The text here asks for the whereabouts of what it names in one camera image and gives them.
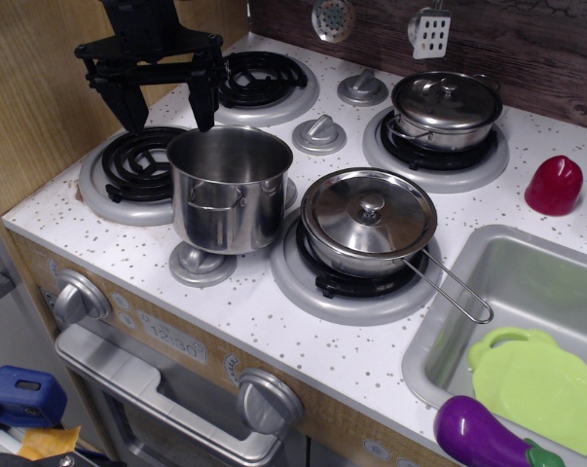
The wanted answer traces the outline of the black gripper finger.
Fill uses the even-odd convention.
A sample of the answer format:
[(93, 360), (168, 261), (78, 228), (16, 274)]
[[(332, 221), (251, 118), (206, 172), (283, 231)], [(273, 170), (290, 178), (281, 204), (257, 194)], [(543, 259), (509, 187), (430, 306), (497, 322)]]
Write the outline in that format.
[(199, 131), (209, 131), (214, 126), (215, 113), (219, 108), (219, 77), (214, 72), (192, 75), (188, 83), (189, 102)]
[(100, 94), (122, 127), (129, 133), (140, 133), (147, 119), (147, 104), (138, 86), (107, 83)]

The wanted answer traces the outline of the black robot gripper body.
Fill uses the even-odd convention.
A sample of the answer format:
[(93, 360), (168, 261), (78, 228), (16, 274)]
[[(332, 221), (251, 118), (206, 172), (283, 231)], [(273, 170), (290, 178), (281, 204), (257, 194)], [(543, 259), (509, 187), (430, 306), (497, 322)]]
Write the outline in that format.
[(188, 83), (214, 89), (224, 81), (223, 39), (182, 25), (171, 1), (104, 1), (113, 35), (77, 46), (95, 87)]

